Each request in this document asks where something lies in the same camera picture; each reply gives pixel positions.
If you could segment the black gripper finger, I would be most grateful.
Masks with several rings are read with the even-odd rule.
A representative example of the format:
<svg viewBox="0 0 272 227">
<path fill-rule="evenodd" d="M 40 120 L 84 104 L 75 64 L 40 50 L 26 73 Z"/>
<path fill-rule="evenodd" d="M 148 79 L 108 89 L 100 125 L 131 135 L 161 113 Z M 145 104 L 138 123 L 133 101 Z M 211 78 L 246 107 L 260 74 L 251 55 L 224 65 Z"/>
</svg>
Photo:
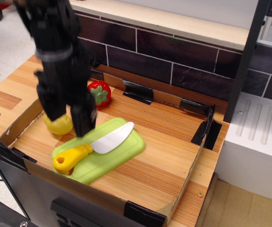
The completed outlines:
<svg viewBox="0 0 272 227">
<path fill-rule="evenodd" d="M 66 113 L 66 104 L 54 97 L 39 97 L 39 100 L 51 121 L 60 118 Z"/>
<path fill-rule="evenodd" d="M 95 105 L 73 105 L 70 111 L 77 137 L 83 137 L 95 128 L 97 116 Z"/>
</svg>

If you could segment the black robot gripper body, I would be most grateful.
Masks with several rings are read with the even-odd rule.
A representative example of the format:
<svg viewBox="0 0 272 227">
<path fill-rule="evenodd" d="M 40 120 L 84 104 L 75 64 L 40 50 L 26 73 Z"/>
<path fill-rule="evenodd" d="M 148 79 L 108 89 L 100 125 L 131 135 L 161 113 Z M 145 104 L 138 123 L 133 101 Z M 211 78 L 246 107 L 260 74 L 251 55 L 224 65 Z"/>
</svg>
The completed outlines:
<svg viewBox="0 0 272 227">
<path fill-rule="evenodd" d="M 66 105 L 94 105 L 86 90 L 91 66 L 96 64 L 93 51 L 41 52 L 36 56 L 42 61 L 43 71 L 38 71 L 39 97 L 54 97 Z"/>
</svg>

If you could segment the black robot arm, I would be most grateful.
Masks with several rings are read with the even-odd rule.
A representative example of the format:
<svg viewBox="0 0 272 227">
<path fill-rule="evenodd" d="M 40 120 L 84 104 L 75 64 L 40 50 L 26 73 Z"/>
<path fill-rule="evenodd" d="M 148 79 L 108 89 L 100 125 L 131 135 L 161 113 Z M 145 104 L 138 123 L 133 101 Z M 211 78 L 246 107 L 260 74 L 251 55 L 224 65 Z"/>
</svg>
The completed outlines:
<svg viewBox="0 0 272 227">
<path fill-rule="evenodd" d="M 76 135 L 83 137 L 95 127 L 96 106 L 87 89 L 94 52 L 82 43 L 79 17 L 67 0 L 16 0 L 14 4 L 36 46 L 41 60 L 37 94 L 51 121 L 70 106 Z"/>
</svg>

